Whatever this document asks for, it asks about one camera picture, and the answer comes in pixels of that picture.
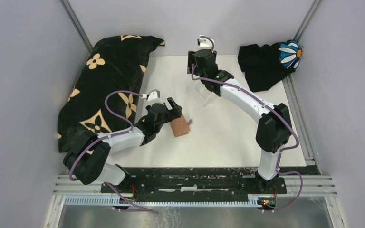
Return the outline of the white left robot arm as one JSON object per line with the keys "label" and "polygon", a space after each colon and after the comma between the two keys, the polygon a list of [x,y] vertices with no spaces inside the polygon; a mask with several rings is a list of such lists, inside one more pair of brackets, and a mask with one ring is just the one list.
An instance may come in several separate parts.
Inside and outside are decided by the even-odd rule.
{"label": "white left robot arm", "polygon": [[147,115],[130,129],[117,132],[94,134],[83,133],[64,157],[63,164],[69,169],[69,178],[89,185],[94,181],[112,184],[119,193],[130,189],[129,173],[120,165],[106,162],[109,155],[134,147],[140,147],[154,140],[165,123],[182,116],[182,107],[171,97],[165,103],[153,103],[146,107]]}

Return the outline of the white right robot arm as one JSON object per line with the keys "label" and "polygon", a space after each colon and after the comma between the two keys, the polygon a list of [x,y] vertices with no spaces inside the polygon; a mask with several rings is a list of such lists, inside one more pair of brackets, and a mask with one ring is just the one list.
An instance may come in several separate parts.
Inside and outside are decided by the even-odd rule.
{"label": "white right robot arm", "polygon": [[187,72],[208,91],[235,104],[257,124],[255,140],[261,158],[255,186],[258,192],[267,194],[279,178],[279,152],[294,135],[289,109],[285,104],[274,105],[245,89],[231,73],[218,68],[216,57],[217,53],[210,49],[189,51]]}

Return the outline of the tan leather card holder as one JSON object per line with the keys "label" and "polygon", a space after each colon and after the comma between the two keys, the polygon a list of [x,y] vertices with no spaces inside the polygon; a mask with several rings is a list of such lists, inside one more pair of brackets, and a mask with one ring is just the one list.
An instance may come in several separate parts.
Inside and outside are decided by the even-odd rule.
{"label": "tan leather card holder", "polygon": [[188,134],[191,129],[190,125],[192,124],[192,119],[186,120],[184,115],[176,118],[170,122],[171,129],[173,131],[174,137],[180,137]]}

